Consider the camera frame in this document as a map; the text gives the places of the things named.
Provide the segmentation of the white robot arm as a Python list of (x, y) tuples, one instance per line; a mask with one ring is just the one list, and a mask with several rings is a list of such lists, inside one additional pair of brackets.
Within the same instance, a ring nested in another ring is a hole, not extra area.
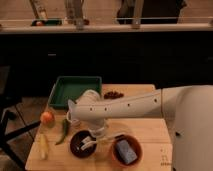
[(159, 113), (175, 116), (172, 168), (175, 171), (213, 171), (213, 85), (157, 89), (150, 93), (102, 100), (87, 90), (69, 100), (72, 119), (85, 121), (93, 136), (102, 136), (111, 118), (142, 118)]

